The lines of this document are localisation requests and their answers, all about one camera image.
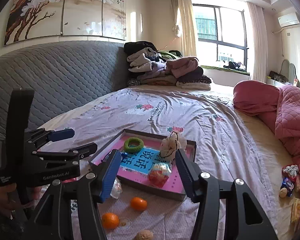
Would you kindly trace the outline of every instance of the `magnolia painting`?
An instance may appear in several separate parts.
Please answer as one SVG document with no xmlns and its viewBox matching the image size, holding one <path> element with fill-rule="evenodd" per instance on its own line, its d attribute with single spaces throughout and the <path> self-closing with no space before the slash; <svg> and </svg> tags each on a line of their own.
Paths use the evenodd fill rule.
<svg viewBox="0 0 300 240">
<path fill-rule="evenodd" d="M 4 44 L 60 34 L 125 39 L 125 25 L 124 0 L 14 0 Z"/>
<path fill-rule="evenodd" d="M 4 44 L 59 35 L 63 0 L 14 0 Z"/>
<path fill-rule="evenodd" d="M 102 0 L 65 0 L 63 35 L 102 36 Z"/>
<path fill-rule="evenodd" d="M 126 39 L 126 2 L 125 0 L 103 1 L 103 36 Z"/>
</svg>

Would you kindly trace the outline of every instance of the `green cloth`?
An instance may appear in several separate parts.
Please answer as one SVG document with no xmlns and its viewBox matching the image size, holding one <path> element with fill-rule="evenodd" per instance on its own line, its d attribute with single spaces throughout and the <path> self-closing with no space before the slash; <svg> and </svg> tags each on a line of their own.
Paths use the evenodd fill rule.
<svg viewBox="0 0 300 240">
<path fill-rule="evenodd" d="M 172 53 L 167 52 L 167 51 L 164 51 L 164 50 L 158 50 L 158 52 L 159 52 L 162 56 L 165 56 L 165 57 L 168 57 L 168 58 L 171 58 L 171 59 L 178 59 L 178 58 L 179 58 L 178 56 L 173 55 Z"/>
<path fill-rule="evenodd" d="M 226 72 L 234 72 L 234 73 L 239 73 L 242 75 L 250 76 L 250 73 L 242 72 L 242 71 L 238 71 L 238 70 L 234 70 L 234 69 L 230 69 L 230 68 L 204 66 L 204 65 L 201 65 L 201 67 L 205 68 L 205 69 L 216 69 L 216 70 L 221 70 L 221 71 L 226 71 Z"/>
<path fill-rule="evenodd" d="M 138 143 L 138 146 L 131 146 L 130 143 Z M 127 153 L 137 153 L 144 147 L 143 140 L 137 137 L 130 137 L 124 142 L 123 148 Z"/>
</svg>

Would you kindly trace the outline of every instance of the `air conditioner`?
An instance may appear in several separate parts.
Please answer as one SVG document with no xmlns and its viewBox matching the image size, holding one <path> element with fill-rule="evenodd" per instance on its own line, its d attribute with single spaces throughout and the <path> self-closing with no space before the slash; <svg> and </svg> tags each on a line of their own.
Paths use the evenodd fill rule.
<svg viewBox="0 0 300 240">
<path fill-rule="evenodd" d="M 282 28 L 292 25 L 300 25 L 300 18 L 295 12 L 280 16 L 278 20 Z"/>
</svg>

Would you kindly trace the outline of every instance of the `quilted headboard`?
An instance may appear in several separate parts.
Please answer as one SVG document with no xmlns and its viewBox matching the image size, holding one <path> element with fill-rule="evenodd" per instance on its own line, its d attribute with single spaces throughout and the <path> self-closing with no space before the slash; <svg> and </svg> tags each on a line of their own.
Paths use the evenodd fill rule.
<svg viewBox="0 0 300 240">
<path fill-rule="evenodd" d="M 125 88 L 127 55 L 123 44 L 105 41 L 63 41 L 18 49 L 0 57 L 0 140 L 10 95 L 16 88 L 35 90 L 29 129 Z"/>
</svg>

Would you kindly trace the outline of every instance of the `curtain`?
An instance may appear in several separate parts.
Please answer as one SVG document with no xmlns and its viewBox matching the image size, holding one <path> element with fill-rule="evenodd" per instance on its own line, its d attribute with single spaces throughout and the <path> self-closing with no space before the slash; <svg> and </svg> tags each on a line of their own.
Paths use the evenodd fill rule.
<svg viewBox="0 0 300 240">
<path fill-rule="evenodd" d="M 254 43 L 254 67 L 250 79 L 266 82 L 268 63 L 268 40 L 266 22 L 262 8 L 253 3 L 247 2 L 253 32 Z"/>
<path fill-rule="evenodd" d="M 196 56 L 197 29 L 191 0 L 178 0 L 182 26 L 182 55 Z"/>
<path fill-rule="evenodd" d="M 175 33 L 176 38 L 181 37 L 181 22 L 180 22 L 180 9 L 178 0 L 171 0 L 172 13 L 173 13 L 173 22 L 174 26 L 172 31 Z"/>
</svg>

